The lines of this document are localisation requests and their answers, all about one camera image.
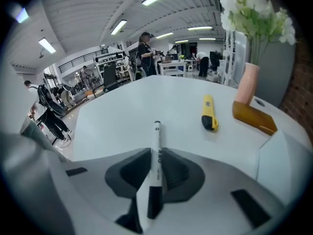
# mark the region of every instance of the white table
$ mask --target white table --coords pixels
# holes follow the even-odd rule
[[[270,136],[233,118],[231,107],[236,92],[228,86],[172,76],[149,76],[124,85],[81,108],[74,161],[151,147],[153,123],[159,120],[163,125],[163,147],[228,163],[255,178],[257,150]],[[220,125],[216,133],[206,131],[201,123],[205,94],[213,96]],[[273,105],[264,104],[262,107],[254,100],[251,103],[270,114],[278,129],[312,149],[302,126]]]
[[[160,65],[160,72],[161,75],[183,75],[184,77],[186,76],[186,62],[179,62],[178,60],[174,60],[171,63],[168,64],[159,64]],[[178,66],[183,66],[184,70],[181,71],[178,69]],[[165,70],[165,67],[177,67],[176,69],[169,69]]]

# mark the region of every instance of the woman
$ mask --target woman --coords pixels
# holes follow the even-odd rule
[[[151,52],[151,47],[148,45],[150,41],[150,34],[148,32],[143,32],[139,37],[138,44],[138,55],[141,60],[141,65],[146,73],[146,76],[156,75],[155,63],[153,60],[153,54]]]

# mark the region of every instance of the chair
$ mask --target chair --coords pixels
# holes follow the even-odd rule
[[[95,98],[96,98],[95,91],[98,88],[100,88],[101,86],[104,86],[104,88],[103,88],[104,93],[106,90],[108,90],[110,92],[110,91],[118,88],[118,83],[115,81],[115,69],[116,69],[116,64],[111,64],[110,66],[104,68],[104,70],[103,70],[103,84],[99,85],[98,87],[96,87],[92,90],[92,93],[93,93]]]

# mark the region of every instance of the pink vase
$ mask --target pink vase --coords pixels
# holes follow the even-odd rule
[[[239,83],[235,101],[249,105],[255,94],[258,72],[260,67],[246,63],[245,73]]]

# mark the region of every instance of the marker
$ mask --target marker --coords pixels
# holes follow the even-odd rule
[[[153,129],[153,142],[151,147],[151,170],[149,175],[149,219],[155,219],[162,209],[162,148],[161,148],[161,123],[156,121]]]

